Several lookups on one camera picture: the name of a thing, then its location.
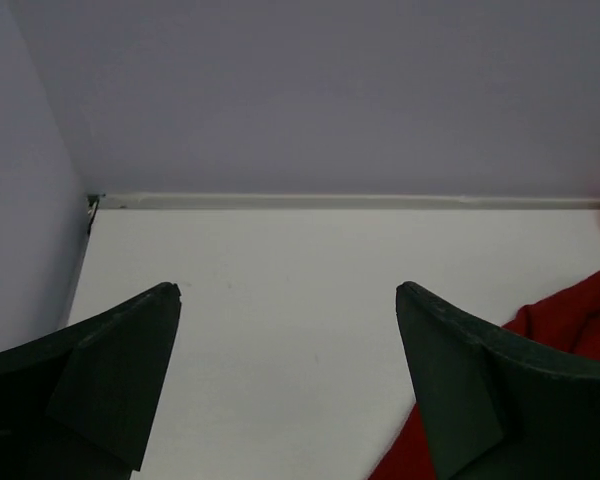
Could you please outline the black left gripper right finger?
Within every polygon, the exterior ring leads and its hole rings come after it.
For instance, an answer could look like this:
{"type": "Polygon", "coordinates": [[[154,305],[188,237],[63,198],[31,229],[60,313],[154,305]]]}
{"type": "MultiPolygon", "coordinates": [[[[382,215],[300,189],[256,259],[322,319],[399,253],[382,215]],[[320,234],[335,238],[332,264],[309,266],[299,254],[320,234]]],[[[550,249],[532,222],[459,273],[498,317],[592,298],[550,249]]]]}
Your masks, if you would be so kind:
{"type": "Polygon", "coordinates": [[[468,314],[414,282],[396,315],[439,479],[600,479],[600,362],[468,314]]]}

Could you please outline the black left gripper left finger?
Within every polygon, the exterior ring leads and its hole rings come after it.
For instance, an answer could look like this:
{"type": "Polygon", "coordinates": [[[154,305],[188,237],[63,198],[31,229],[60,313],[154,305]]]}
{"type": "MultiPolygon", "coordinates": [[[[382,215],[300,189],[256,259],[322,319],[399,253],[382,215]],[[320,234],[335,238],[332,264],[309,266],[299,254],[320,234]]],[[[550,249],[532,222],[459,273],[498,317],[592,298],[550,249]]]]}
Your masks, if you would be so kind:
{"type": "Polygon", "coordinates": [[[0,352],[0,479],[128,479],[140,470],[181,313],[160,283],[0,352]]]}

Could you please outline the red t-shirt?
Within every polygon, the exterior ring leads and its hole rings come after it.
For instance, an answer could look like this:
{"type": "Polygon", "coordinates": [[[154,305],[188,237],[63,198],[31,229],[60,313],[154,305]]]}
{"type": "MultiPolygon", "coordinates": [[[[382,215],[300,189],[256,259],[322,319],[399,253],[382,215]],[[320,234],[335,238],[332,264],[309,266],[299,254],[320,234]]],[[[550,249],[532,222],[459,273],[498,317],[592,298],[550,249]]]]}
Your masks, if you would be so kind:
{"type": "MultiPolygon", "coordinates": [[[[521,307],[499,326],[561,352],[600,362],[600,271],[541,301],[521,307]]],[[[375,479],[437,478],[416,403],[372,471],[375,479]]]]}

